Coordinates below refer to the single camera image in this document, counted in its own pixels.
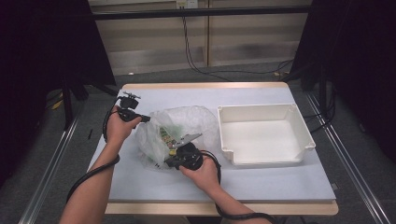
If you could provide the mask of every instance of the plastic bag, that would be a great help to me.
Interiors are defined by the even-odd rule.
[[[173,138],[185,134],[202,133],[192,142],[198,149],[210,150],[219,143],[217,118],[204,106],[184,106],[156,111],[149,114],[150,122],[141,123],[136,130],[136,140],[144,166],[153,169],[169,169],[164,162],[169,157],[169,147],[161,138],[163,128]]]

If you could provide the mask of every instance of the white plastic bin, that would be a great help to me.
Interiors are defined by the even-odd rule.
[[[296,104],[219,106],[218,112],[221,149],[234,165],[300,162],[315,148]]]

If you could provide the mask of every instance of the table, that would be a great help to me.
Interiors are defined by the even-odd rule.
[[[290,93],[289,87],[285,83],[166,83],[166,84],[128,84],[125,85],[122,91],[130,91],[133,90],[133,92],[141,93],[141,92],[151,92],[155,93],[155,91],[161,90],[161,92],[169,92],[169,91],[182,91],[182,90],[190,90],[189,94],[194,91],[198,91],[200,89],[206,89],[207,91],[215,91],[215,90],[228,90],[226,93],[230,96],[233,97],[233,102],[235,104],[241,104],[241,101],[243,100],[244,104],[253,104],[255,100],[252,100],[250,98],[257,98],[261,97],[258,95],[257,97],[243,97],[241,99],[238,99],[238,96],[232,96],[230,95],[230,91],[232,90],[233,92],[238,92],[238,90],[244,90],[249,92],[249,94],[262,94],[263,92],[266,94],[266,97],[264,101],[267,104],[279,104],[279,103],[294,103],[294,100],[292,98],[292,95]],[[139,113],[148,113],[149,110],[152,110],[153,108],[150,107],[149,103],[152,103],[151,101],[155,100],[152,98],[148,97],[143,97],[142,100],[140,100],[140,105],[136,109],[137,112]],[[155,105],[157,109],[162,109],[160,106],[157,104],[153,103],[152,105]],[[95,152],[95,155],[92,158],[92,161],[96,159],[98,154],[100,153],[101,149],[103,148],[104,141],[103,138],[100,140],[98,144],[98,148]],[[216,216],[218,213],[216,211],[216,208],[210,200],[203,195],[203,193],[200,193],[199,190],[193,188],[193,184],[186,181],[183,182],[182,178],[184,176],[181,176],[180,173],[177,173],[176,171],[172,174],[160,174],[159,172],[153,173],[153,171],[148,171],[141,169],[139,167],[142,167],[141,164],[138,162],[134,161],[134,156],[132,154],[134,150],[127,148],[127,149],[121,149],[120,156],[121,156],[121,162],[116,166],[115,169],[115,174],[113,177],[113,187],[110,192],[110,199],[107,205],[106,213],[107,214],[135,214],[135,215],[175,215],[175,216]],[[326,175],[324,174],[323,167],[321,166],[320,160],[318,159],[318,155],[316,154],[316,151],[313,150],[310,153],[306,153],[306,157],[304,158],[304,162],[302,164],[292,166],[292,167],[284,167],[284,168],[278,168],[278,169],[266,169],[264,174],[267,174],[265,177],[266,180],[271,180],[273,182],[276,181],[281,181],[281,183],[285,183],[283,186],[283,189],[279,190],[274,190],[271,189],[271,186],[268,187],[268,193],[265,194],[265,192],[259,192],[262,195],[260,196],[261,198],[257,199],[255,197],[249,197],[247,195],[241,194],[239,195],[238,188],[233,188],[233,180],[238,177],[238,174],[242,172],[239,175],[239,178],[241,176],[246,176],[249,172],[264,172],[264,169],[260,170],[238,170],[238,173],[236,174],[236,171],[230,167],[227,169],[227,165],[225,165],[225,170],[223,170],[223,180],[228,182],[228,185],[226,186],[223,185],[223,187],[229,191],[235,198],[238,200],[241,200],[246,206],[250,207],[252,210],[256,212],[265,212],[271,215],[279,215],[279,216],[293,216],[293,215],[323,215],[323,216],[331,216],[335,215],[338,212],[338,206],[335,201],[335,196],[332,193],[332,189],[330,186],[330,183],[328,182],[328,179]],[[144,178],[144,176],[139,176],[139,174],[145,173],[149,174],[148,178]],[[227,180],[227,174],[233,175],[233,178],[229,178]],[[290,183],[288,183],[288,179],[283,179],[279,180],[282,177],[282,174],[291,174],[289,175],[288,178],[293,178],[294,179],[294,185],[296,186],[297,190],[293,192],[293,190],[290,190]],[[312,177],[320,177],[320,179],[314,182],[304,182],[301,181],[300,177],[306,178],[312,178]],[[139,188],[138,183],[132,183],[131,182],[136,182],[136,181],[152,181],[155,182],[153,179],[161,179],[161,178],[167,178],[167,179],[174,179],[176,182],[179,181],[180,183],[173,183],[172,182],[172,187],[175,190],[171,191],[166,191],[165,194],[161,193],[161,189],[164,188],[166,189],[166,184],[159,184],[156,190],[154,191],[149,191],[149,189],[145,188]],[[252,181],[251,179],[255,178],[248,178],[245,179],[246,181]],[[128,186],[128,184],[131,184],[134,189],[128,189],[125,188]],[[299,185],[307,187],[307,188],[312,188],[312,192],[304,192],[303,187],[299,187]],[[175,192],[178,192],[179,188],[182,188],[186,190],[188,193],[181,197],[177,197]],[[285,189],[288,189],[291,191],[290,195],[288,195],[288,192]],[[148,190],[150,194],[145,195],[145,190]]]

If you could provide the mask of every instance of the gray carpet floor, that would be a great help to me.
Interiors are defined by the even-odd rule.
[[[273,71],[278,63],[248,64],[212,68],[220,70]],[[216,73],[231,81],[278,81],[273,73],[250,74],[242,72]],[[225,81],[219,77],[196,73],[190,69],[116,77],[120,89],[126,83],[164,82],[213,82]],[[299,80],[289,83],[293,97],[303,115],[314,114],[307,101]],[[82,114],[71,138],[49,192],[38,213],[35,223],[56,223],[63,211],[65,198],[74,182],[85,173],[102,134],[102,122],[111,107],[111,97],[94,87],[87,86],[90,97],[85,102],[73,101],[74,108],[82,108]],[[396,164],[384,156],[375,140],[361,132],[359,121],[344,104],[336,98],[336,112],[332,125],[346,146],[366,182],[382,204],[390,220],[396,220]],[[319,126],[317,120],[307,122],[310,130]],[[32,198],[44,174],[59,140],[64,134],[63,106],[47,110],[30,145],[29,153],[21,159],[21,165],[14,175],[0,189],[0,223],[18,223],[24,209]],[[319,130],[312,134],[317,144],[317,152],[331,183],[336,183],[335,195],[339,213],[333,217],[304,217],[306,222],[317,223],[375,223],[344,164],[334,151],[326,133]],[[108,215],[104,223],[134,223],[133,216]],[[205,223],[215,223],[206,219]],[[287,223],[303,223],[298,217],[289,217]]]

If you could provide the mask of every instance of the black device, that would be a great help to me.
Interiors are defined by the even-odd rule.
[[[198,170],[203,161],[201,151],[191,142],[179,147],[175,156],[165,160],[169,167],[175,167],[177,170],[180,165],[190,170]]]
[[[148,122],[150,121],[150,117],[149,116],[145,116],[145,115],[140,115],[140,114],[136,114],[134,112],[134,109],[136,109],[137,105],[139,104],[139,102],[136,100],[136,98],[140,99],[139,96],[136,96],[134,94],[131,94],[129,92],[124,92],[124,94],[126,94],[127,96],[119,96],[117,97],[116,101],[114,102],[113,106],[116,104],[116,102],[118,100],[120,100],[120,107],[117,108],[117,111],[112,112],[111,110],[113,109],[113,106],[111,106],[111,108],[107,111],[106,116],[105,116],[105,120],[103,122],[103,137],[105,138],[105,141],[107,141],[107,123],[108,123],[108,119],[110,118],[110,115],[112,115],[113,113],[118,113],[120,118],[125,121],[125,122],[129,122],[133,119],[136,119],[138,117],[142,118],[142,120],[140,122]]]

